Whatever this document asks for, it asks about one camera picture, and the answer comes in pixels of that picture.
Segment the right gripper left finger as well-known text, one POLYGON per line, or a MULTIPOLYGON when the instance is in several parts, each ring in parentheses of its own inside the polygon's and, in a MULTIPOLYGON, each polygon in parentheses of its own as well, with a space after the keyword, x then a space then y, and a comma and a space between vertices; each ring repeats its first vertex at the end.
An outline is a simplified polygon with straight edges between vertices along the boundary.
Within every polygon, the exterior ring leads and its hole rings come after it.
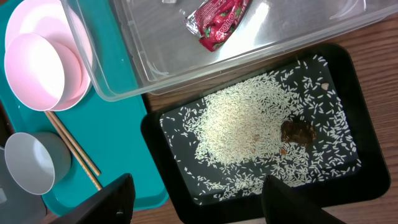
POLYGON ((136 191, 125 173, 51 224, 130 224, 136 191))

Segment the white rice pile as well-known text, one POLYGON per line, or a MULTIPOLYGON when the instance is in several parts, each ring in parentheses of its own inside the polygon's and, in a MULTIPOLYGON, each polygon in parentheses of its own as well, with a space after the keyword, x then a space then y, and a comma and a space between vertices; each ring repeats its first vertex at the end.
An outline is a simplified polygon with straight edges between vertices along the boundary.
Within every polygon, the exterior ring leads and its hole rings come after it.
POLYGON ((325 57, 314 55, 248 78, 161 115, 159 124, 197 205, 258 195, 265 176, 291 187, 362 166, 325 57), (317 138, 281 141, 284 121, 310 123, 317 138))

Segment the brown food scrap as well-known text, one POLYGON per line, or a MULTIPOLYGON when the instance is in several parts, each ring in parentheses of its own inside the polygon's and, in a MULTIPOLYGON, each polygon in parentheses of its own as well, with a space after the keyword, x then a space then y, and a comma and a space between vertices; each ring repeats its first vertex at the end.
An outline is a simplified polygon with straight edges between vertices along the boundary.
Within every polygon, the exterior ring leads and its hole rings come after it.
POLYGON ((282 142, 294 142, 306 146, 317 138, 314 127, 305 121, 284 121, 280 130, 282 142))

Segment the grey bowl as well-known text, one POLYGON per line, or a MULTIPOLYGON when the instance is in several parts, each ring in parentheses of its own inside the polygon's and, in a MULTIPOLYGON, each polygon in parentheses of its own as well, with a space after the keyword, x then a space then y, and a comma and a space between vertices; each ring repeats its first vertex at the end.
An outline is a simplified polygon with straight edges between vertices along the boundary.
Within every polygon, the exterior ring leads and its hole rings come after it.
POLYGON ((4 148, 12 178, 26 192, 44 195, 69 172, 67 145, 54 133, 14 133, 4 148))

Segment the small white bowl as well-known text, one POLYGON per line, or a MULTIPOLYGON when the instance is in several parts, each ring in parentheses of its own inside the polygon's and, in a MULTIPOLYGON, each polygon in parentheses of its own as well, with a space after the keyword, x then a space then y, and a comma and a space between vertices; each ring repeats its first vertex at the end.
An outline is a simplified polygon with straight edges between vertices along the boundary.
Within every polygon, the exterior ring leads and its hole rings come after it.
POLYGON ((75 54, 37 34, 21 34, 9 44, 4 69, 13 94, 36 111, 64 103, 81 86, 81 67, 75 54))

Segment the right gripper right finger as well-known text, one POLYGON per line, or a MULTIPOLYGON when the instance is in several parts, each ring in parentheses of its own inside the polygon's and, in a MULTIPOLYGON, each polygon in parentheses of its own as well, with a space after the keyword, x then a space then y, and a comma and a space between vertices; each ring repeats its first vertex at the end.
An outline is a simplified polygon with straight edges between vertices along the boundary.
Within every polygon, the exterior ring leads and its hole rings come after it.
POLYGON ((267 175, 261 194, 267 224, 345 224, 273 175, 267 175))

